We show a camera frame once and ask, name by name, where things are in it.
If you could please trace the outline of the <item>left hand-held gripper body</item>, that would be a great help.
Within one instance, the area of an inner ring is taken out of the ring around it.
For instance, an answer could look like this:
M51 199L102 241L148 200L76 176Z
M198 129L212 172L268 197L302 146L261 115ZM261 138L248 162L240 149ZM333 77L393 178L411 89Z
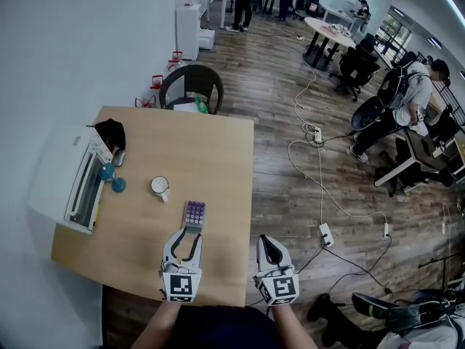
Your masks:
M168 302L192 303L201 282L202 270L199 260L177 262L165 257L160 276Z

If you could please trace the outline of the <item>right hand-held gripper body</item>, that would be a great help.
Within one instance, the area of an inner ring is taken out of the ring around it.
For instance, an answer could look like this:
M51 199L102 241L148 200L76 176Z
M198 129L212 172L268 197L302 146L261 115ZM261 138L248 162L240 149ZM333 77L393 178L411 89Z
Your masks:
M268 307L291 304L299 296L299 276L293 265L260 271L254 282Z

